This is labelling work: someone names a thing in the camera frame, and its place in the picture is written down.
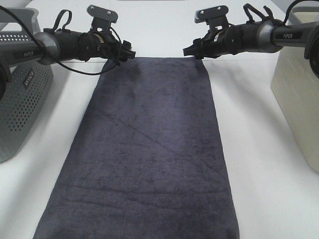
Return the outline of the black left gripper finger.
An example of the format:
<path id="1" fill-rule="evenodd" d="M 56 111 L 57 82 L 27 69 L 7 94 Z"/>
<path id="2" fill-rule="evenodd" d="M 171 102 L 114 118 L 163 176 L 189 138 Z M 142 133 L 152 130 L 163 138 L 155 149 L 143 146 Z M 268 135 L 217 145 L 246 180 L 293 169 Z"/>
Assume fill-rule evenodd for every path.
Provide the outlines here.
<path id="1" fill-rule="evenodd" d="M 134 59 L 136 51 L 132 50 L 132 45 L 128 41 L 123 41 L 121 48 L 121 61 L 127 61 L 128 59 Z"/>

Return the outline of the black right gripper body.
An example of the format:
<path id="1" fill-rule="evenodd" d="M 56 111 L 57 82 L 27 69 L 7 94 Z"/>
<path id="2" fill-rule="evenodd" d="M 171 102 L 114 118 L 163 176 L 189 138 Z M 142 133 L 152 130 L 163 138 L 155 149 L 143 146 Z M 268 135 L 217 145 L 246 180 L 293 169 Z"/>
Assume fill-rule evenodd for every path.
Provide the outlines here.
<path id="1" fill-rule="evenodd" d="M 239 30 L 229 27 L 226 30 L 207 33 L 195 41 L 194 55 L 198 59 L 204 57 L 218 58 L 222 55 L 239 53 Z"/>

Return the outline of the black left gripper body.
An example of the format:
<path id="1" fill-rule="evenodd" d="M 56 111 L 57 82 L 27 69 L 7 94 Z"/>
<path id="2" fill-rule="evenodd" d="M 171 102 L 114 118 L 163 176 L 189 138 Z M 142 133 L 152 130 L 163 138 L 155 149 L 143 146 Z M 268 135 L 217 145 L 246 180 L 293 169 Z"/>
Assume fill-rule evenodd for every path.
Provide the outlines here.
<path id="1" fill-rule="evenodd" d="M 78 37 L 78 59 L 88 61 L 91 58 L 110 59 L 124 62 L 123 46 L 119 39 L 109 31 L 106 35 L 81 33 Z"/>

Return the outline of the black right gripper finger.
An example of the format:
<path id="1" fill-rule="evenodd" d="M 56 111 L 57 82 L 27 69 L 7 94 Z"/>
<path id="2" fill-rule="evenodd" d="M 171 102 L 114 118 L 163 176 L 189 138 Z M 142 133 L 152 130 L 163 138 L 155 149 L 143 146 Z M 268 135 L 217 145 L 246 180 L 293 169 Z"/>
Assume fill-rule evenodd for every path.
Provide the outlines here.
<path id="1" fill-rule="evenodd" d="M 189 46 L 187 48 L 184 48 L 183 55 L 198 57 L 199 56 L 198 48 L 196 46 Z"/>

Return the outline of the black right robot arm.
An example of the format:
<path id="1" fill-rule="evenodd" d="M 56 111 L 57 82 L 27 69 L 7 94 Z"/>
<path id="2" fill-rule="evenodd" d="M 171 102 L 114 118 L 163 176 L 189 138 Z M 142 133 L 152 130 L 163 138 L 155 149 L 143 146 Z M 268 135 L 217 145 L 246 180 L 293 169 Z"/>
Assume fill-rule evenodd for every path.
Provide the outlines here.
<path id="1" fill-rule="evenodd" d="M 196 59 L 218 58 L 242 52 L 276 53 L 283 47 L 303 48 L 304 58 L 319 75 L 319 23 L 276 26 L 271 20 L 233 25 L 208 32 L 183 49 L 185 56 Z"/>

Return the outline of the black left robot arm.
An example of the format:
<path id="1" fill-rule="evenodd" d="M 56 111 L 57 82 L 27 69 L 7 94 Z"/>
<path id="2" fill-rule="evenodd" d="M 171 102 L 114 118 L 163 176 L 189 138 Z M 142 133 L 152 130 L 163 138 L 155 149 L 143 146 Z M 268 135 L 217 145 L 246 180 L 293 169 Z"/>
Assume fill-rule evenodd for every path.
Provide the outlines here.
<path id="1" fill-rule="evenodd" d="M 80 33 L 75 31 L 39 32 L 35 41 L 27 38 L 22 41 L 6 41 L 0 45 L 0 97 L 12 81 L 10 68 L 25 62 L 37 61 L 51 65 L 72 59 L 88 61 L 103 58 L 116 65 L 135 58 L 131 43 L 120 42 L 111 31 Z"/>

